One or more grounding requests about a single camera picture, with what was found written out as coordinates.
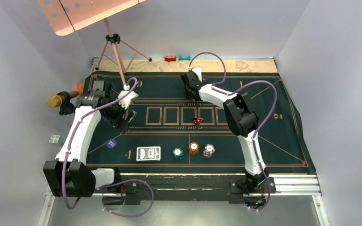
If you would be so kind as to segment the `purple small blind button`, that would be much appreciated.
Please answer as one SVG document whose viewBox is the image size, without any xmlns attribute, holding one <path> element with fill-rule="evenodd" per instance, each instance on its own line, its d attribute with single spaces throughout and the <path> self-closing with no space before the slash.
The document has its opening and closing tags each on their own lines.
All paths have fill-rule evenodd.
<svg viewBox="0 0 362 226">
<path fill-rule="evenodd" d="M 107 141 L 106 146 L 109 149 L 115 148 L 117 145 L 117 141 L 115 139 L 110 139 Z"/>
</svg>

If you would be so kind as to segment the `black red all-in triangle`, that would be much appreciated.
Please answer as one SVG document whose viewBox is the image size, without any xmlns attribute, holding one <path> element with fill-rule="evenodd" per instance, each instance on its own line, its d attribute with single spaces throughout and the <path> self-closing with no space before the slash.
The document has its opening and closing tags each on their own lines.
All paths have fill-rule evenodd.
<svg viewBox="0 0 362 226">
<path fill-rule="evenodd" d="M 198 118 L 198 117 L 191 117 L 191 118 L 192 118 L 194 127 L 198 127 L 203 121 L 203 118 Z"/>
</svg>

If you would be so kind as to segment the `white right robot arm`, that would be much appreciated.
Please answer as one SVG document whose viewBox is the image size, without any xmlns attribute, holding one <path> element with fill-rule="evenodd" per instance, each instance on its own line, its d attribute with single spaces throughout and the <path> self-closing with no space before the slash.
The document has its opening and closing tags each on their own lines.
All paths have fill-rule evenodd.
<svg viewBox="0 0 362 226">
<path fill-rule="evenodd" d="M 195 72 L 181 75 L 187 99 L 211 103 L 224 110 L 229 130 L 237 136 L 245 161 L 246 180 L 242 187 L 256 192 L 268 177 L 257 133 L 259 116 L 247 93 L 238 94 L 206 82 Z"/>
</svg>

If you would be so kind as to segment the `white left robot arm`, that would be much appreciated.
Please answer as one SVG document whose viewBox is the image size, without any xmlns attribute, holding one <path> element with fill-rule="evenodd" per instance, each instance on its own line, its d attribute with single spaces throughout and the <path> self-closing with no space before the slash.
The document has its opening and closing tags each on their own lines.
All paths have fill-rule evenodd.
<svg viewBox="0 0 362 226">
<path fill-rule="evenodd" d="M 43 173 L 52 194 L 56 197 L 91 197 L 98 188 L 109 192 L 120 190 L 122 180 L 115 170 L 100 168 L 90 170 L 86 166 L 87 152 L 93 133 L 101 121 L 106 119 L 121 132 L 126 131 L 135 113 L 124 113 L 138 98 L 134 91 L 122 91 L 118 96 L 88 94 L 77 99 L 74 121 L 62 148 L 55 159 L 46 161 Z"/>
</svg>

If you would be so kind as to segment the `teal block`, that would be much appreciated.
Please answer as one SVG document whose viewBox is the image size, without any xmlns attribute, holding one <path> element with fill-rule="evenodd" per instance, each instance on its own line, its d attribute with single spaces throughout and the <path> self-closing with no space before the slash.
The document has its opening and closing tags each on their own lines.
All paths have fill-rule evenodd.
<svg viewBox="0 0 362 226">
<path fill-rule="evenodd" d="M 179 60 L 179 61 L 190 61 L 190 60 L 191 60 L 191 56 L 188 56 L 188 55 L 179 55 L 179 56 L 178 56 L 178 60 Z"/>
</svg>

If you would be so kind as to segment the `red block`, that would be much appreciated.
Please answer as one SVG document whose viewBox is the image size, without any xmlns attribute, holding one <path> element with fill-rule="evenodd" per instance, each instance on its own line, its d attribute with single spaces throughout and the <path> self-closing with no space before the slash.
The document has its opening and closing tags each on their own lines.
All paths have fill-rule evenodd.
<svg viewBox="0 0 362 226">
<path fill-rule="evenodd" d="M 174 62 L 174 61 L 177 60 L 177 57 L 176 57 L 176 56 L 165 56 L 165 57 L 164 57 L 164 60 L 165 60 L 166 62 Z"/>
</svg>

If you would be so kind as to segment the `blue white card deck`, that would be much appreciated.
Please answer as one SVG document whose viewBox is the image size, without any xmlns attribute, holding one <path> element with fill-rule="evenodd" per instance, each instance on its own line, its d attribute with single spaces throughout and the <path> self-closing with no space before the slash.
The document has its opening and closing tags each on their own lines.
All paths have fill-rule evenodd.
<svg viewBox="0 0 362 226">
<path fill-rule="evenodd" d="M 136 161 L 160 161 L 160 146 L 137 147 Z"/>
</svg>

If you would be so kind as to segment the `green poker mat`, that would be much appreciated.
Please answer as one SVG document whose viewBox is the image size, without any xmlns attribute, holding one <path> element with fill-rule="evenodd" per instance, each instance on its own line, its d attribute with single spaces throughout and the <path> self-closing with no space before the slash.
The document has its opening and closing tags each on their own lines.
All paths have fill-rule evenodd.
<svg viewBox="0 0 362 226">
<path fill-rule="evenodd" d="M 237 137 L 229 130 L 223 109 L 185 97 L 180 72 L 127 73 L 138 80 L 139 98 L 129 110 L 137 115 L 129 130 L 120 134 L 106 120 L 101 120 L 87 154 L 89 167 L 119 167 L 122 173 L 243 173 L 245 161 Z M 277 73 L 228 73 L 221 89 L 234 91 L 249 84 L 244 91 L 251 97 L 259 118 L 266 120 L 258 141 L 270 173 L 313 174 L 315 166 L 304 142 L 300 114 Z M 191 117 L 203 118 L 194 127 Z M 115 139 L 109 149 L 106 143 Z M 189 153 L 189 144 L 199 145 L 197 155 Z M 215 153 L 206 158 L 207 144 Z M 137 147 L 160 146 L 160 161 L 136 161 Z M 181 148 L 184 156 L 175 159 L 173 150 Z"/>
</svg>

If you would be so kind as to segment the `orange yellow chip stack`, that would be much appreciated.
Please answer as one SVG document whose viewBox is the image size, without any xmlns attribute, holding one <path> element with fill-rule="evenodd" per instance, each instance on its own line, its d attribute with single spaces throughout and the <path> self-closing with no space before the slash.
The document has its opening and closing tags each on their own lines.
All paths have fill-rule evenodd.
<svg viewBox="0 0 362 226">
<path fill-rule="evenodd" d="M 199 145 L 196 142 L 191 142 L 189 144 L 189 153 L 191 155 L 197 155 L 199 152 Z"/>
</svg>

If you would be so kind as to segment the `white pink chip stack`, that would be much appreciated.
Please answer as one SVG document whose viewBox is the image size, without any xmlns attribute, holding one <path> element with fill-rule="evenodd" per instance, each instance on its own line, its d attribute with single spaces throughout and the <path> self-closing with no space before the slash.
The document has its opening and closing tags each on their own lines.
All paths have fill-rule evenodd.
<svg viewBox="0 0 362 226">
<path fill-rule="evenodd" d="M 215 147 L 212 144 L 207 144 L 203 150 L 203 156 L 210 158 L 215 153 Z"/>
</svg>

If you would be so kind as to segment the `grey lego brick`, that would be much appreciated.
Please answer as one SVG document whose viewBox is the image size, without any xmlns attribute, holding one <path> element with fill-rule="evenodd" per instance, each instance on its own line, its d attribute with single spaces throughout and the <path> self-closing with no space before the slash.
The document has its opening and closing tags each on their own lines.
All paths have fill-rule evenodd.
<svg viewBox="0 0 362 226">
<path fill-rule="evenodd" d="M 52 134 L 50 139 L 49 139 L 49 142 L 50 143 L 53 143 L 53 144 L 62 144 L 63 143 L 63 139 L 60 135 L 55 135 L 55 134 Z"/>
</svg>

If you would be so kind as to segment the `gold microphone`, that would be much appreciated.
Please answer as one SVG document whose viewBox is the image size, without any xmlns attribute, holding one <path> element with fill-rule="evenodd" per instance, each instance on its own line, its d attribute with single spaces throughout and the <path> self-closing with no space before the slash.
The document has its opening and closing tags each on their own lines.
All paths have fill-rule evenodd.
<svg viewBox="0 0 362 226">
<path fill-rule="evenodd" d="M 46 103 L 49 107 L 55 108 L 61 106 L 65 101 L 69 101 L 77 96 L 79 96 L 78 91 L 70 91 L 70 92 L 62 91 L 58 94 L 48 97 Z"/>
</svg>

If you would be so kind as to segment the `pink music stand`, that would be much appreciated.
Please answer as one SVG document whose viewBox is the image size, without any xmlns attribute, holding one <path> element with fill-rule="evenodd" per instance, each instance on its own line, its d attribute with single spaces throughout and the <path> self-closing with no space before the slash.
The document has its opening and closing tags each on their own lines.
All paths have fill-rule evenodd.
<svg viewBox="0 0 362 226">
<path fill-rule="evenodd" d="M 114 33 L 108 20 L 114 14 L 141 4 L 142 0 L 38 0 L 37 2 L 49 20 L 51 28 L 58 36 L 66 36 L 96 22 L 103 21 L 107 30 L 107 40 L 96 69 L 99 69 L 107 45 L 110 43 L 115 54 L 116 64 L 118 65 L 123 85 L 126 84 L 124 74 L 128 68 L 124 66 L 118 50 L 120 43 L 134 50 L 135 55 L 140 54 L 148 61 L 152 60 L 152 58 Z"/>
</svg>

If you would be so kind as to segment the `aluminium rail frame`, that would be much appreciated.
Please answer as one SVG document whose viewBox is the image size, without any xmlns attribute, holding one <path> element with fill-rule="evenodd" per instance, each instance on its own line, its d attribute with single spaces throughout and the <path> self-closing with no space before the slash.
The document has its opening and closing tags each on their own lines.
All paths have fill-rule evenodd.
<svg viewBox="0 0 362 226">
<path fill-rule="evenodd" d="M 175 173 L 165 173 L 160 175 L 179 175 Z M 206 174 L 181 174 L 181 175 L 206 175 Z M 321 226 L 328 225 L 325 209 L 321 199 L 321 188 L 316 175 L 304 174 L 273 174 L 277 192 L 271 194 L 272 197 L 286 196 L 308 196 L 314 202 L 315 215 Z"/>
</svg>

